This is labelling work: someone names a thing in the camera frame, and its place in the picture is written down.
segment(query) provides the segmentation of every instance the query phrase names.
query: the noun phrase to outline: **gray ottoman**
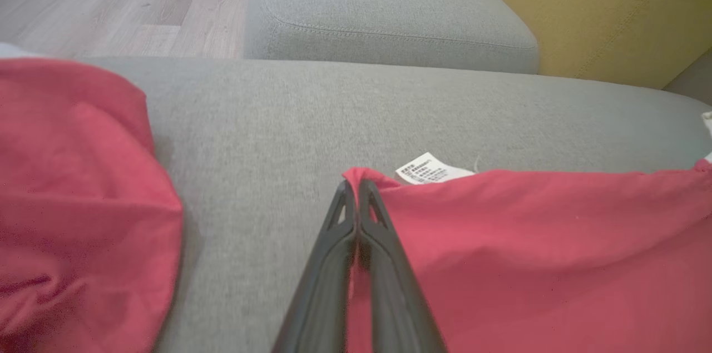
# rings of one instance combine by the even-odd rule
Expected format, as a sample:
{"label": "gray ottoman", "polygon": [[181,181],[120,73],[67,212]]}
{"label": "gray ottoman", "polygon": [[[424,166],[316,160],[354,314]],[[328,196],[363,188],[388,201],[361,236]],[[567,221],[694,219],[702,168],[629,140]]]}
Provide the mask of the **gray ottoman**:
{"label": "gray ottoman", "polygon": [[534,74],[537,42],[501,0],[250,0],[245,57]]}
{"label": "gray ottoman", "polygon": [[690,168],[712,107],[579,79],[335,62],[107,58],[147,94],[158,160],[185,204],[175,303],[157,351],[269,351],[340,174],[450,165]]}

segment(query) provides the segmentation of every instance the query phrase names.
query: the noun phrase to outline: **white care label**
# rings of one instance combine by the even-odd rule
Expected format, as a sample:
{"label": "white care label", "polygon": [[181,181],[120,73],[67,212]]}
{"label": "white care label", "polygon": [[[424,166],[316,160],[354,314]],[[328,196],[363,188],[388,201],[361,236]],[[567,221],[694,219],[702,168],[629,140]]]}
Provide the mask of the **white care label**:
{"label": "white care label", "polygon": [[445,182],[463,176],[474,175],[472,171],[446,165],[430,153],[425,153],[416,160],[396,170],[405,181],[414,185],[423,183]]}

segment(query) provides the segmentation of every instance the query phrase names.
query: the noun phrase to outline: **yellow cushion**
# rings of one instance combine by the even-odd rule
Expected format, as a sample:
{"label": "yellow cushion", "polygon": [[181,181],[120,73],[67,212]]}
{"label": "yellow cushion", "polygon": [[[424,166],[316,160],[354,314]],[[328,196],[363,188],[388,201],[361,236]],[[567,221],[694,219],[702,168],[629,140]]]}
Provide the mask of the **yellow cushion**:
{"label": "yellow cushion", "polygon": [[540,74],[661,89],[712,46],[712,0],[504,0],[539,41]]}

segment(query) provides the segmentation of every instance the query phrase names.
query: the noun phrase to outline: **red fabric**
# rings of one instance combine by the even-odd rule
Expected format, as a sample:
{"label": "red fabric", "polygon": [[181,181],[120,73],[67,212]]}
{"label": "red fabric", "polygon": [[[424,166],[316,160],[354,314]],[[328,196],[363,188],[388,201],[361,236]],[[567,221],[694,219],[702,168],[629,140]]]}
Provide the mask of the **red fabric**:
{"label": "red fabric", "polygon": [[[451,353],[712,351],[712,165],[376,182]],[[370,348],[367,275],[349,351]]]}
{"label": "red fabric", "polygon": [[75,62],[0,60],[0,351],[152,350],[181,222],[140,90]]}

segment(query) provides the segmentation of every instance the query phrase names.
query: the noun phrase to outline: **light wood laminate flooring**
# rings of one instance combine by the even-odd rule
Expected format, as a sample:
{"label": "light wood laminate flooring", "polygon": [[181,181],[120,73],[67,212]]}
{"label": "light wood laminate flooring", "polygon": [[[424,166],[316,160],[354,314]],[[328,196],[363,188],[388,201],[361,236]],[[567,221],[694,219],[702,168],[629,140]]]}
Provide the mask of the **light wood laminate flooring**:
{"label": "light wood laminate flooring", "polygon": [[239,58],[247,0],[0,0],[0,42],[56,57]]}

